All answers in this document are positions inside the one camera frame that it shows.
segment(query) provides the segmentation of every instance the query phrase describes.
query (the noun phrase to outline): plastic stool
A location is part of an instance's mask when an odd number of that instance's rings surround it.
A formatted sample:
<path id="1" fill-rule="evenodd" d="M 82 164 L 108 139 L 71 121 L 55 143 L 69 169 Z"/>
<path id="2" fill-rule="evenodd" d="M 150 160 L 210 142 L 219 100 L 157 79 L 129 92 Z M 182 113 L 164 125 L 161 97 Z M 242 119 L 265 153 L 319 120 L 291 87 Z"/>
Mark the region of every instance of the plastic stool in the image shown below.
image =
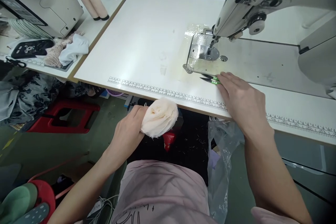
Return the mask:
<path id="1" fill-rule="evenodd" d="M 52 122 L 61 124 L 62 121 L 57 117 L 58 112 L 63 108 L 85 110 L 81 122 L 76 127 L 54 126 Z M 86 134 L 90 129 L 85 128 L 90 116 L 94 111 L 99 111 L 100 106 L 97 104 L 90 104 L 79 102 L 71 99 L 56 100 L 45 111 L 44 115 L 39 118 L 36 123 L 27 132 L 40 132 L 40 133 L 77 133 Z"/>
<path id="2" fill-rule="evenodd" d="M 47 215 L 47 217 L 41 222 L 41 224 L 47 224 L 49 218 L 52 216 L 52 214 L 55 212 L 56 209 L 56 200 L 60 197 L 62 197 L 64 194 L 66 194 L 67 192 L 69 192 L 76 183 L 74 183 L 73 185 L 69 186 L 67 189 L 65 189 L 63 192 L 57 194 L 55 196 L 54 191 L 51 187 L 51 185 L 49 185 L 47 182 L 43 181 L 43 180 L 37 180 L 37 177 L 40 177 L 41 175 L 48 173 L 52 170 L 55 170 L 56 168 L 65 165 L 69 162 L 75 161 L 77 159 L 80 159 L 83 156 L 88 155 L 89 152 L 84 153 L 83 155 L 79 155 L 76 156 L 72 159 L 69 159 L 59 165 L 56 165 L 52 168 L 49 168 L 48 170 L 45 170 L 41 173 L 36 174 L 35 176 L 33 176 L 30 180 L 28 180 L 28 183 L 32 183 L 36 186 L 37 188 L 37 200 L 35 203 L 35 207 L 37 207 L 38 205 L 40 205 L 41 203 L 47 203 L 49 205 L 49 213 Z"/>

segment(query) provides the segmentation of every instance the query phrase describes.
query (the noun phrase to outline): scissors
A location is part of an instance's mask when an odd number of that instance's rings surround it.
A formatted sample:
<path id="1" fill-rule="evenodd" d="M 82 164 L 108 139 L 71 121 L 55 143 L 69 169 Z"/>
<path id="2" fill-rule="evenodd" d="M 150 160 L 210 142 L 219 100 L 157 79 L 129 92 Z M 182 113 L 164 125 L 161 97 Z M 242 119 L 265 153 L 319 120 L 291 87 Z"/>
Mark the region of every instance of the scissors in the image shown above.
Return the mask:
<path id="1" fill-rule="evenodd" d="M 206 77 L 206 78 L 201 78 L 200 77 L 202 80 L 205 80 L 205 81 L 210 82 L 210 83 L 215 84 L 215 85 L 221 84 L 216 76 L 211 76 L 211 75 L 206 75 L 206 74 L 202 74 L 202 75 L 204 77 Z"/>
<path id="2" fill-rule="evenodd" d="M 25 68 L 27 66 L 26 63 L 22 62 L 22 61 L 17 61 L 15 59 L 10 59 L 8 56 L 6 56 L 6 60 L 7 62 L 11 63 L 14 66 L 18 66 L 20 68 Z"/>

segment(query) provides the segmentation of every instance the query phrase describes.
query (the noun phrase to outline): pink shirt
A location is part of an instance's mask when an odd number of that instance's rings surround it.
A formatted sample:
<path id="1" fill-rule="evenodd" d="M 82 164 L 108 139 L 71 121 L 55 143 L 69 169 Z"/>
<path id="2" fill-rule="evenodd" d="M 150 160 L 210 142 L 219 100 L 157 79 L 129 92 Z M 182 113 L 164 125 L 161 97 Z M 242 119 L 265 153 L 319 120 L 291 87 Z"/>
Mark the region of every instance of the pink shirt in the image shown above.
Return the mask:
<path id="1" fill-rule="evenodd" d="M 262 208 L 253 208 L 251 212 L 261 224 L 298 223 Z M 208 190 L 199 174 L 175 164 L 139 160 L 127 165 L 112 223 L 216 224 L 216 221 L 209 216 Z"/>

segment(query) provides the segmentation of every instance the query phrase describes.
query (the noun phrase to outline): hand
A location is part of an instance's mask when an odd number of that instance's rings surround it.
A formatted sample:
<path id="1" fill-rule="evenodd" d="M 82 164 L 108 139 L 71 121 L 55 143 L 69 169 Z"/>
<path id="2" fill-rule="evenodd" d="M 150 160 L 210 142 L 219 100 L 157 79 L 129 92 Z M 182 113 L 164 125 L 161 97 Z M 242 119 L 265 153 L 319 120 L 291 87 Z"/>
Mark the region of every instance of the hand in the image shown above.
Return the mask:
<path id="1" fill-rule="evenodd" d="M 221 84 L 217 87 L 226 108 L 247 137 L 257 137 L 274 130 L 266 119 L 265 94 L 232 73 L 217 75 Z"/>
<path id="2" fill-rule="evenodd" d="M 140 132 L 140 128 L 147 109 L 147 106 L 135 105 L 131 112 L 118 122 L 110 146 L 103 154 L 105 161 L 115 169 L 129 158 L 143 139 L 144 134 Z"/>

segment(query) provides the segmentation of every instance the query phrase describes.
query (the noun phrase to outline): measuring tape strip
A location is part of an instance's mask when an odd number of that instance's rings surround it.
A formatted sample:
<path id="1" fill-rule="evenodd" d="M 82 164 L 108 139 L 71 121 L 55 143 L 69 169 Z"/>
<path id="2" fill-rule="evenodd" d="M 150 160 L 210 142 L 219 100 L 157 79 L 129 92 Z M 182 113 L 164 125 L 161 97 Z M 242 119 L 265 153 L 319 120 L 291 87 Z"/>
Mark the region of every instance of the measuring tape strip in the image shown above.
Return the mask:
<path id="1" fill-rule="evenodd" d="M 6 56 L 9 56 L 9 55 L 0 52 L 0 56 L 6 57 Z M 44 67 L 43 61 L 41 61 L 39 59 L 28 58 L 28 59 L 19 59 L 19 60 L 23 61 L 23 62 L 30 63 L 30 64 L 39 65 L 39 66 Z"/>
<path id="2" fill-rule="evenodd" d="M 226 112 L 228 111 L 225 107 L 224 102 L 222 101 L 215 101 L 215 100 L 205 99 L 205 98 L 198 97 L 198 96 L 191 96 L 186 93 L 176 92 L 173 90 L 168 90 L 168 89 L 164 89 L 164 88 L 160 88 L 156 86 L 146 85 L 146 84 L 142 84 L 139 82 L 133 82 L 133 81 L 115 78 L 115 77 L 110 77 L 107 82 L 120 85 L 120 86 L 124 86 L 124 87 L 129 87 L 129 88 L 136 89 L 136 90 L 142 90 L 148 93 L 160 94 L 168 98 L 186 101 L 186 102 L 198 104 L 204 107 L 211 107 L 211 108 L 214 108 L 220 111 L 226 111 Z M 286 127 L 294 128 L 294 129 L 301 130 L 304 132 L 309 132 L 309 133 L 336 139 L 336 129 L 334 128 L 311 124 L 309 122 L 303 122 L 300 120 L 286 118 L 286 117 L 269 114 L 269 113 L 266 114 L 266 118 L 268 122 L 272 124 L 286 126 Z"/>

